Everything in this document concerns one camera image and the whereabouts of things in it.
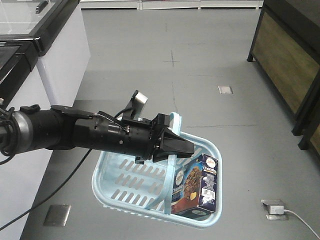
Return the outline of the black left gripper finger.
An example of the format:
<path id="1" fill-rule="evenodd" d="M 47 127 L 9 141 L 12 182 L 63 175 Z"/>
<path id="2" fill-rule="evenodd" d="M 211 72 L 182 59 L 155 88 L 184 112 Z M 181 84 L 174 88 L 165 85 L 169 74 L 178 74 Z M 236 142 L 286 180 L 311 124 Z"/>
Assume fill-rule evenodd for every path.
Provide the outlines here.
<path id="1" fill-rule="evenodd" d="M 177 155 L 178 157 L 190 157 L 194 154 L 194 144 L 173 133 L 166 128 L 161 137 L 159 156 Z"/>
<path id="2" fill-rule="evenodd" d="M 167 160 L 169 155 L 177 155 L 174 151 L 155 150 L 152 155 L 152 162 L 157 163 L 163 160 Z"/>

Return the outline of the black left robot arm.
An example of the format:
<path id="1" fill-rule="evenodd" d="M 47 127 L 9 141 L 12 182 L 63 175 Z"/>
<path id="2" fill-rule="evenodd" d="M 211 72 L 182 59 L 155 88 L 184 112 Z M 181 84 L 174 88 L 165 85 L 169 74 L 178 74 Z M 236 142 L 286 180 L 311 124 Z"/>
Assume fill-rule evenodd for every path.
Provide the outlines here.
<path id="1" fill-rule="evenodd" d="M 120 112 L 121 119 L 103 111 L 92 113 L 63 105 L 42 110 L 39 105 L 11 107 L 0 111 L 0 151 L 11 160 L 15 155 L 35 151 L 70 150 L 81 147 L 160 162 L 168 156 L 188 158 L 194 144 L 173 132 L 170 117 L 136 119 L 132 107 Z"/>

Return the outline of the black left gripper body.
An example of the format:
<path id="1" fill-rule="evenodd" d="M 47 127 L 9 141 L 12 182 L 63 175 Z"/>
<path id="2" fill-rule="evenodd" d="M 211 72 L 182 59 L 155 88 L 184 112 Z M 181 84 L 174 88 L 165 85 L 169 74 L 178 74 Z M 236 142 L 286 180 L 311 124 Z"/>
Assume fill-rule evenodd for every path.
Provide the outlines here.
<path id="1" fill-rule="evenodd" d="M 144 118 L 139 121 L 130 113 L 124 113 L 121 122 L 126 126 L 126 133 L 120 145 L 120 153 L 134 156 L 136 164 L 144 164 L 160 147 L 163 133 L 170 125 L 170 116 L 159 113 L 152 120 Z"/>

